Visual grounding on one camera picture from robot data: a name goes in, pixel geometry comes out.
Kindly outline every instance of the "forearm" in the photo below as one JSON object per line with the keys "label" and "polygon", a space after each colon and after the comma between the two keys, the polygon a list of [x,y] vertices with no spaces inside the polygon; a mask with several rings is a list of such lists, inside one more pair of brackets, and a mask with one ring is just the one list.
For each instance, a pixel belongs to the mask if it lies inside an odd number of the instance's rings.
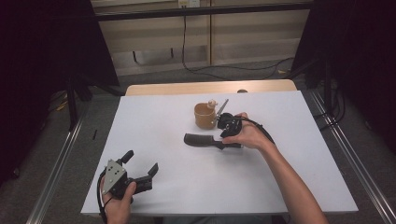
{"label": "forearm", "polygon": [[260,153],[268,163],[295,223],[328,223],[315,197],[275,145],[264,143]]}

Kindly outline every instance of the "metal rail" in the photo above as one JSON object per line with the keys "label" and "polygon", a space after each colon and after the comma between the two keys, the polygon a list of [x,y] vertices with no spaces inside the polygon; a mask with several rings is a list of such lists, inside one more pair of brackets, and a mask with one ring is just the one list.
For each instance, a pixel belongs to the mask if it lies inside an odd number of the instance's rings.
{"label": "metal rail", "polygon": [[[325,108],[323,106],[324,102],[321,96],[319,95],[319,93],[317,91],[311,92],[311,96],[314,99],[319,111],[321,113],[324,113],[325,112]],[[327,115],[325,115],[324,118],[327,124],[331,124],[335,122],[334,118],[331,118]],[[358,179],[360,180],[368,196],[372,200],[379,215],[384,220],[384,223],[387,224],[396,223],[396,216],[393,211],[393,208],[390,206],[382,190],[375,183],[373,178],[368,173],[367,169],[364,167],[363,163],[361,162],[361,159],[359,158],[355,149],[347,140],[347,137],[344,135],[341,128],[338,126],[338,124],[334,124],[330,127],[330,129],[335,137],[335,140],[338,142],[340,148],[343,150],[344,154],[346,155],[349,164],[352,166]]]}
{"label": "metal rail", "polygon": [[136,11],[136,12],[96,13],[95,15],[92,16],[67,16],[67,17],[54,18],[54,20],[56,21],[122,21],[122,20],[217,15],[217,14],[232,14],[232,13],[290,11],[290,10],[310,9],[313,6],[313,4],[314,4],[313,2],[299,2],[299,3],[263,4],[263,5],[250,5],[250,6],[229,6],[229,7],[171,8],[171,9]]}
{"label": "metal rail", "polygon": [[38,200],[35,202],[35,207],[33,208],[30,216],[28,217],[26,224],[40,224],[43,221],[47,209],[50,206],[52,196],[61,178],[61,174],[66,165],[67,158],[69,157],[69,154],[73,149],[73,145],[78,137],[78,133],[81,128],[82,121],[87,114],[88,107],[88,104],[83,105],[81,109],[81,116],[79,117],[79,120],[74,130],[72,132],[69,132],[69,134],[67,135],[66,140],[64,141],[64,146],[62,147],[61,153],[59,154],[58,160],[55,162],[55,165],[52,168],[47,183],[42,189]]}

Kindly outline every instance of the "human hand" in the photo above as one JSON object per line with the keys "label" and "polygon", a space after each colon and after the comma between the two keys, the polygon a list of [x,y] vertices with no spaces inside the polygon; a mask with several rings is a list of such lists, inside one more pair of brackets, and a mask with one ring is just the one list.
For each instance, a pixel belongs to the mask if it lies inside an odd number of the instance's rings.
{"label": "human hand", "polygon": [[[102,191],[105,183],[105,177],[100,182],[100,190]],[[131,198],[136,190],[136,183],[132,182],[125,190],[125,194],[121,200],[113,198],[110,192],[102,194],[102,202],[104,204],[107,223],[108,224],[125,224],[131,215]]]}
{"label": "human hand", "polygon": [[[247,113],[241,113],[237,116],[248,119]],[[224,144],[239,143],[245,147],[257,148],[258,150],[265,150],[274,144],[260,131],[254,124],[242,120],[242,130],[235,136],[225,137],[222,140]]]}

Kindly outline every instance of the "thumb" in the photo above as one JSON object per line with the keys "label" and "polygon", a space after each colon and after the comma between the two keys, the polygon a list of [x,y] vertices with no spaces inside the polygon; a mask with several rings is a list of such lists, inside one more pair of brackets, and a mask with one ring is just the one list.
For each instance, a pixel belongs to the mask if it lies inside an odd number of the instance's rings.
{"label": "thumb", "polygon": [[224,143],[224,144],[236,143],[236,137],[235,136],[225,137],[225,138],[222,139],[221,142]]}
{"label": "thumb", "polygon": [[132,182],[131,184],[128,185],[128,188],[125,190],[125,194],[122,198],[122,201],[127,204],[130,204],[131,198],[134,195],[135,190],[136,190],[136,183]]}

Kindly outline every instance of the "gray floor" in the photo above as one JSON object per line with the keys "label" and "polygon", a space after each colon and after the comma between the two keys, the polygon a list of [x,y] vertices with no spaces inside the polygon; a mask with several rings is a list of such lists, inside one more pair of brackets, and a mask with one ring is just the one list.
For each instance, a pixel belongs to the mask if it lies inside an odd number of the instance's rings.
{"label": "gray floor", "polygon": [[[265,67],[274,62],[242,63],[238,66],[249,68]],[[287,71],[291,61],[282,63],[276,70]],[[215,74],[232,80],[263,79],[273,74],[272,69],[261,71],[234,70],[230,68],[210,68],[205,73]],[[283,75],[275,72],[272,78]],[[120,76],[120,89],[125,90],[131,84],[189,82],[222,80],[208,75],[192,74],[184,69],[171,70],[141,75]],[[303,91],[305,100],[313,115],[320,114],[311,97],[311,90],[304,86],[304,78],[295,80],[299,90]],[[118,107],[118,97],[103,91],[92,89],[92,101],[78,101],[78,111],[86,110],[86,116],[81,123],[78,137],[74,142],[66,164],[60,175],[59,182],[51,195],[45,215],[37,223],[101,223],[99,218],[85,217],[79,211],[91,184],[94,170],[106,143],[106,137]],[[53,102],[56,107],[60,100]],[[9,180],[0,189],[0,223],[26,223],[35,206],[41,190],[46,185],[52,167],[58,159],[68,135],[68,110],[52,111],[46,126],[35,142],[30,154],[21,167],[21,176]],[[324,125],[323,119],[318,119],[318,126]],[[346,99],[346,116],[340,127],[351,145],[355,148],[361,162],[368,173],[383,192],[392,207],[396,205],[396,157],[384,145],[382,139],[366,128],[365,120],[359,110]],[[332,130],[322,132],[340,171],[354,197],[360,211],[353,214],[328,215],[331,223],[384,223],[372,199],[350,165],[347,157],[335,140]],[[133,223],[153,223],[152,217],[133,217]]]}

